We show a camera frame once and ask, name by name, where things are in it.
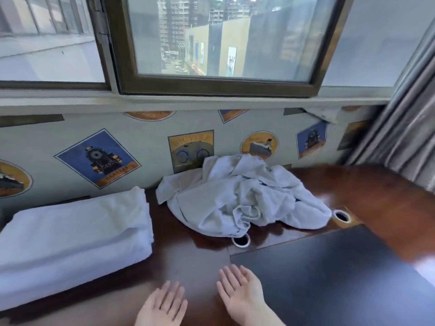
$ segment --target curtain fold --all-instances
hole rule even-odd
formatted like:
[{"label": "curtain fold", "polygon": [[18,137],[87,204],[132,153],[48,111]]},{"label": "curtain fold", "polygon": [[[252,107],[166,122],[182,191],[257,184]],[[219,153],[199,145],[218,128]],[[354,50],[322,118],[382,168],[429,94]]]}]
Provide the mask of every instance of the curtain fold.
[{"label": "curtain fold", "polygon": [[378,163],[435,193],[435,24],[404,70],[391,101],[347,159]]}]

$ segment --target patterned wallpaper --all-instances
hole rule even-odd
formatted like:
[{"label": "patterned wallpaper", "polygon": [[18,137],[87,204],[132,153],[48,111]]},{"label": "patterned wallpaper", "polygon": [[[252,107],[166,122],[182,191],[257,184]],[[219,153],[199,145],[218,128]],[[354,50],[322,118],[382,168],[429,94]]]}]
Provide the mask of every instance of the patterned wallpaper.
[{"label": "patterned wallpaper", "polygon": [[0,116],[0,208],[155,186],[213,155],[287,169],[340,163],[381,108],[344,107],[337,124],[303,109]]}]

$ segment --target wooden table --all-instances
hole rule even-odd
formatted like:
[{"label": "wooden table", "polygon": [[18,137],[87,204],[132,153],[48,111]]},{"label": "wooden table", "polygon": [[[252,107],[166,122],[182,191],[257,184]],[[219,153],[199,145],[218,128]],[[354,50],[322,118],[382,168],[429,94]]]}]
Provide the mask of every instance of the wooden table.
[{"label": "wooden table", "polygon": [[[379,166],[322,166],[292,172],[329,207],[348,208],[399,257],[435,284],[435,197]],[[153,254],[145,261],[71,290],[0,312],[10,324],[28,326],[129,326],[146,297],[166,279],[186,287],[184,325],[232,325],[215,283],[218,270],[241,252],[228,238],[211,238],[183,226],[166,204],[147,191],[153,221]],[[257,249],[340,228],[331,220],[317,231],[281,223],[253,226]],[[6,319],[0,325],[8,325]]]}]

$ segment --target crumpled white cloth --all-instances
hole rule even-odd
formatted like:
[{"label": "crumpled white cloth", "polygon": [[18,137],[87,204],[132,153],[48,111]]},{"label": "crumpled white cloth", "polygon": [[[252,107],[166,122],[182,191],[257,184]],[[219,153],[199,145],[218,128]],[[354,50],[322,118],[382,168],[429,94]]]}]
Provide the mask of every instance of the crumpled white cloth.
[{"label": "crumpled white cloth", "polygon": [[140,262],[154,241],[143,189],[23,210],[0,232],[0,311]]},{"label": "crumpled white cloth", "polygon": [[331,217],[291,172],[249,154],[208,157],[202,168],[164,177],[156,194],[184,225],[214,237],[240,238],[251,223],[276,221],[313,230]]}]

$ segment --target forearm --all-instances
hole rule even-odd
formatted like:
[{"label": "forearm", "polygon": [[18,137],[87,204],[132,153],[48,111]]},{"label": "forearm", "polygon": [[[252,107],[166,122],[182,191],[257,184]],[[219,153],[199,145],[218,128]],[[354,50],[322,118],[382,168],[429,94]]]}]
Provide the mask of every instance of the forearm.
[{"label": "forearm", "polygon": [[285,326],[285,324],[267,304],[264,304],[254,309],[242,326]]}]

